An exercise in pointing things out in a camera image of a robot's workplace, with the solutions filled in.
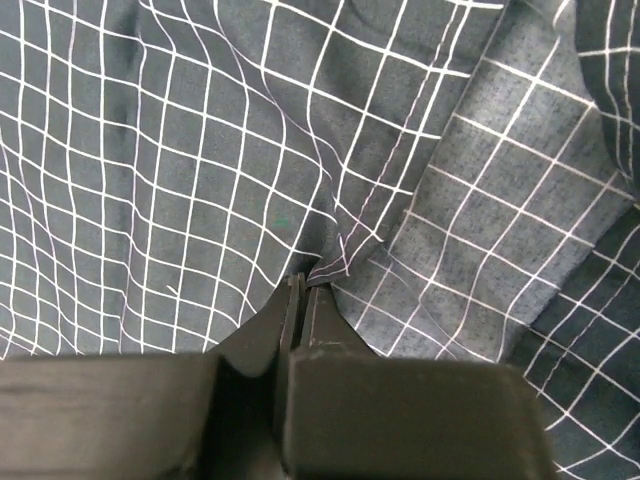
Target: fabric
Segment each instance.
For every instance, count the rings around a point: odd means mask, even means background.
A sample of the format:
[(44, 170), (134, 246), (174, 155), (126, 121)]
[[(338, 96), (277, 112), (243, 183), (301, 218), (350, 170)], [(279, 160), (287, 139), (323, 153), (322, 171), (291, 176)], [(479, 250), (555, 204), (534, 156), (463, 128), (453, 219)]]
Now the fabric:
[(567, 478), (640, 475), (636, 17), (623, 0), (5, 6), (2, 358), (203, 351), (303, 271), (383, 355), (522, 366)]

